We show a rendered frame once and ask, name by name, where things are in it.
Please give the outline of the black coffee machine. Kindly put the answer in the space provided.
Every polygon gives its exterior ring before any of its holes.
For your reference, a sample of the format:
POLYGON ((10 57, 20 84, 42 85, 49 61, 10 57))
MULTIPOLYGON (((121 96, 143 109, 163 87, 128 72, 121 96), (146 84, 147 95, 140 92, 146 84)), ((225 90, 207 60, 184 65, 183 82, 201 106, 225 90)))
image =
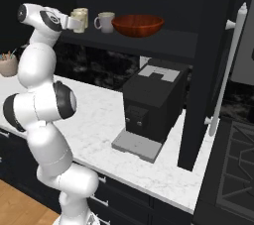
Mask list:
POLYGON ((154 163, 183 112, 189 67, 151 58, 123 85, 125 128, 111 146, 154 163))

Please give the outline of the dark cabinet door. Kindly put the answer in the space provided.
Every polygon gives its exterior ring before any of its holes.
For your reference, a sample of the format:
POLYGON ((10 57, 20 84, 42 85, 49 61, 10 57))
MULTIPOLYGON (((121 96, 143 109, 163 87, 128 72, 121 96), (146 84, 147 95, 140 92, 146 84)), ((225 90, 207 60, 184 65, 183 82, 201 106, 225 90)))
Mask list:
POLYGON ((227 20, 240 0, 204 0, 192 69, 190 94, 178 159, 178 167, 192 171, 206 126, 204 120, 212 100, 223 51, 227 20))

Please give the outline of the dark base drawer run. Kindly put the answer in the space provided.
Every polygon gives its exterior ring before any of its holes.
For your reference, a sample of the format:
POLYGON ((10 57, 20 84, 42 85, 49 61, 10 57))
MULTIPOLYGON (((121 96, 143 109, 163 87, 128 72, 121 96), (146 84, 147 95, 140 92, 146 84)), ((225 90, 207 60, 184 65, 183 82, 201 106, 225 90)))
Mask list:
MULTIPOLYGON (((0 134, 0 179, 61 213, 60 192, 37 180, 38 164, 26 140, 1 128, 0 131, 10 134, 9 138, 0 134)), ((87 199, 91 210, 101 219, 101 225, 191 225, 191 214, 108 176, 106 183, 99 181, 95 196, 109 201, 106 207, 87 199)))

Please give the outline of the beige utensil pot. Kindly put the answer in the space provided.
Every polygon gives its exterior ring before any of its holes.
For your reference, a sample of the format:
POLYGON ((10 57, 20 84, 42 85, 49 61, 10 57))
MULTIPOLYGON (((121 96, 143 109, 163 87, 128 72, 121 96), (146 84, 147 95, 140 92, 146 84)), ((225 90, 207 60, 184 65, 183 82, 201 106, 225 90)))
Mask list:
POLYGON ((4 77, 15 76, 18 71, 18 60, 15 51, 0 55, 0 74, 4 77))

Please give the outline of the black stove with hob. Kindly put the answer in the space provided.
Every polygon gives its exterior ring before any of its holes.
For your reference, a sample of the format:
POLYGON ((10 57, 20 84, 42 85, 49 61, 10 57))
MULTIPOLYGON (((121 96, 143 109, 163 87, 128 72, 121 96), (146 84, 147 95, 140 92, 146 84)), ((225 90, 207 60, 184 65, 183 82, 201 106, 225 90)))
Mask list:
POLYGON ((254 225, 254 126, 221 119, 193 225, 254 225))

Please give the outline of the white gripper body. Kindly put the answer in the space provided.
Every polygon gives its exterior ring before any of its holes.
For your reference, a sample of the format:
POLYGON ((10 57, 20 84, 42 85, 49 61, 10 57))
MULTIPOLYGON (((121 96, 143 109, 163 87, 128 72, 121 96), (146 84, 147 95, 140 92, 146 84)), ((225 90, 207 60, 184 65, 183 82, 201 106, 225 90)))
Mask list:
POLYGON ((82 22, 80 20, 77 20, 74 17, 69 17, 67 19, 67 27, 69 29, 80 29, 82 26, 82 22))

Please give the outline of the brown wooden bowl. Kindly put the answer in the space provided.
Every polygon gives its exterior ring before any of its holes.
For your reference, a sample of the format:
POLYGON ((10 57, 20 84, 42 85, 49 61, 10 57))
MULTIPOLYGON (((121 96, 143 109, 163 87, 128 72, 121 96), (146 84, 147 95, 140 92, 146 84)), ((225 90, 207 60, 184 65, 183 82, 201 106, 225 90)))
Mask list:
POLYGON ((111 21, 114 29, 130 38, 150 37, 161 30, 165 21, 155 15, 121 15, 111 21))

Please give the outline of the white mug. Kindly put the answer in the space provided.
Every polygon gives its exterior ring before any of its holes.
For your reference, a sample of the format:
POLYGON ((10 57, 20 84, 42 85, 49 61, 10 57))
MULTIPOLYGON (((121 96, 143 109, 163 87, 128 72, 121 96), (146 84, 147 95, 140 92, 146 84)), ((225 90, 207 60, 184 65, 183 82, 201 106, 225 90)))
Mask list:
POLYGON ((104 34, 113 32, 112 20, 115 18, 113 12, 102 12, 94 19, 94 27, 104 34))

